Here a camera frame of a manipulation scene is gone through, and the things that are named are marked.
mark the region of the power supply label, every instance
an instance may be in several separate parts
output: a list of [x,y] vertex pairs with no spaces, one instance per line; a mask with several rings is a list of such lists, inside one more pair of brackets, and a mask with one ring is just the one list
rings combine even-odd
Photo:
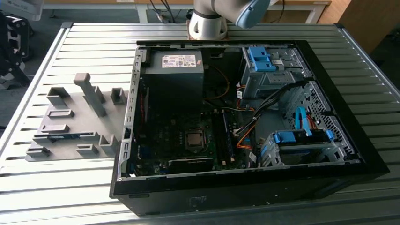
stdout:
[[162,68],[195,67],[194,55],[163,55]]

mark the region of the blue plastic latch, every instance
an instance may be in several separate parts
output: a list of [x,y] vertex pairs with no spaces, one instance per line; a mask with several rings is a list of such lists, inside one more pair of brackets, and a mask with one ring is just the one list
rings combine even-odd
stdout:
[[273,72],[275,71],[275,66],[271,65],[269,60],[269,54],[263,47],[249,47],[249,57],[254,63],[255,72]]
[[262,148],[262,151],[261,151],[261,156],[263,155],[263,153],[266,152],[266,146]]
[[277,134],[273,134],[273,140],[274,140],[274,143],[279,143],[279,137]]
[[333,135],[333,132],[330,130],[326,130],[326,135],[327,135],[329,140],[333,141],[334,135]]
[[279,136],[279,142],[281,143],[295,142],[295,138],[294,138],[293,132],[290,132],[290,131],[278,132],[277,135]]

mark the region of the cable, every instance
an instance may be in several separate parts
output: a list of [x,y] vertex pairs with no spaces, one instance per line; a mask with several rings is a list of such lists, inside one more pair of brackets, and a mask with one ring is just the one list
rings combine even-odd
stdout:
[[261,114],[258,116],[253,117],[251,120],[242,127],[239,127],[237,130],[233,130],[233,134],[234,135],[239,134],[245,130],[245,128],[247,128],[253,124],[253,122],[257,122],[257,119],[259,118],[259,116],[261,116]]
[[155,6],[154,6],[154,3],[151,2],[151,0],[149,0],[149,2],[150,2],[150,5],[151,5],[151,7],[153,7],[153,11],[154,11],[155,13],[158,13],[158,12],[166,13],[166,12],[167,12],[167,10],[166,10],[166,11],[162,11],[162,10],[157,9]]
[[246,108],[239,108],[239,99],[237,99],[235,108],[237,108],[237,109],[246,110]]
[[270,103],[275,103],[281,94],[287,91],[289,89],[294,88],[294,87],[299,87],[305,84],[303,81],[299,81],[299,82],[295,82],[295,83],[290,83],[290,84],[286,84],[285,86],[281,87],[281,89],[275,90],[265,99],[263,101],[261,102],[261,104],[258,105],[258,107],[255,108],[255,111],[253,113],[253,115],[255,115],[259,110],[262,108],[265,108],[265,106],[267,105],[267,107],[271,105]]
[[179,15],[179,12],[181,12],[181,9],[179,9],[179,11],[177,12],[177,14],[175,14],[174,18],[177,18],[177,16]]
[[285,12],[285,0],[281,0],[281,11],[279,11],[279,17],[275,19],[275,20],[271,20],[270,22],[267,23],[274,23],[274,22],[279,22],[279,19],[282,17],[282,13]]
[[237,144],[235,144],[235,147],[237,147],[237,148],[242,148],[242,149],[249,149],[249,150],[251,150],[251,147],[250,147],[250,146],[241,145],[241,142],[242,142],[245,136],[249,134],[249,132],[250,132],[251,129],[254,128],[254,126],[255,126],[255,124],[251,125],[251,127],[247,129],[247,131],[245,132],[243,136],[242,136],[241,139],[238,140],[238,142],[237,142]]
[[309,120],[310,128],[317,129],[317,125],[314,124],[314,121],[309,115],[306,115],[306,119]]
[[233,111],[237,111],[237,112],[246,112],[246,110],[242,110],[242,109],[233,109],[230,107],[221,107],[221,109],[230,109]]
[[169,8],[169,4],[167,4],[167,1],[166,0],[159,0],[165,6],[165,8],[167,9],[167,12],[170,14],[170,17],[171,17],[171,22],[174,23],[174,18],[173,18],[173,14],[171,14],[171,11],[170,11],[170,8]]
[[221,95],[214,96],[214,97],[206,97],[205,100],[213,100],[213,99],[217,99],[217,98],[225,96],[225,94],[226,94],[227,91],[229,91],[229,85],[230,85],[229,80],[227,80],[227,77],[226,77],[225,74],[219,71],[219,69],[215,68],[214,66],[209,66],[209,67],[214,68],[215,71],[217,71],[217,72],[221,74],[221,76],[223,77],[223,79],[225,79],[225,81],[226,81],[226,89],[225,89],[225,92],[223,92]]

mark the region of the black cable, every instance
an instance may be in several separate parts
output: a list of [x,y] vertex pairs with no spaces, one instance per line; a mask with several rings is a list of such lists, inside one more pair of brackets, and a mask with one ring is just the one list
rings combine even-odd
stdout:
[[271,20],[270,22],[267,23],[274,23],[274,22],[279,22],[279,19],[282,17],[282,13],[285,12],[285,0],[281,0],[281,11],[279,11],[279,17],[275,19],[275,20]]
[[175,14],[174,18],[177,18],[177,16],[179,15],[179,12],[181,12],[181,9],[179,9],[179,11],[177,12],[177,14]]
[[265,108],[266,105],[263,105],[263,104],[266,104],[266,102],[267,102],[270,99],[273,99],[273,100],[274,100],[273,102],[275,103],[277,100],[278,100],[278,98],[279,98],[279,95],[281,95],[285,91],[290,90],[291,88],[295,88],[295,87],[299,87],[299,86],[305,85],[305,83],[306,83],[305,81],[299,81],[299,82],[295,82],[295,83],[290,83],[290,84],[286,84],[285,86],[282,86],[278,90],[275,90],[275,91],[274,91],[274,92],[263,99],[263,101],[261,102],[261,104],[259,104],[258,107],[255,108],[254,113],[253,113],[253,116],[257,115],[257,112],[258,112],[262,108]]
[[282,93],[285,91],[287,91],[289,89],[291,89],[294,87],[299,87],[299,86],[305,85],[305,83],[306,83],[305,81],[290,83],[290,84],[286,84],[285,86],[282,86],[278,90],[275,90],[263,99],[263,101],[261,102],[261,104],[255,108],[255,110],[253,112],[253,115],[251,115],[250,121],[241,128],[238,128],[234,133],[238,134],[245,130],[245,128],[250,127],[250,125],[257,121],[257,119],[261,116],[261,113],[259,113],[261,109],[267,109],[270,106],[273,106],[277,103],[277,101],[279,100],[279,96],[282,95]]
[[173,14],[171,14],[171,11],[170,11],[170,8],[169,8],[169,4],[167,4],[167,1],[166,0],[159,0],[165,6],[165,8],[167,9],[167,12],[170,14],[170,17],[171,17],[171,22],[174,23],[174,18],[173,18]]
[[159,13],[159,12],[166,13],[166,12],[167,12],[167,10],[166,10],[166,11],[162,11],[162,10],[157,9],[155,6],[154,6],[154,3],[151,2],[151,0],[149,0],[149,2],[150,2],[150,5],[151,5],[151,7],[153,7],[153,11],[154,11],[155,13]]

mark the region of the motherboard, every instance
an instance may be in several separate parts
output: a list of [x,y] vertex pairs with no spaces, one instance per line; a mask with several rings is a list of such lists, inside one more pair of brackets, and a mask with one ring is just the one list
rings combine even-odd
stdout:
[[231,132],[237,129],[234,111],[205,111],[149,119],[146,131],[137,135],[139,143],[133,166],[139,176],[242,169],[246,152],[237,149]]

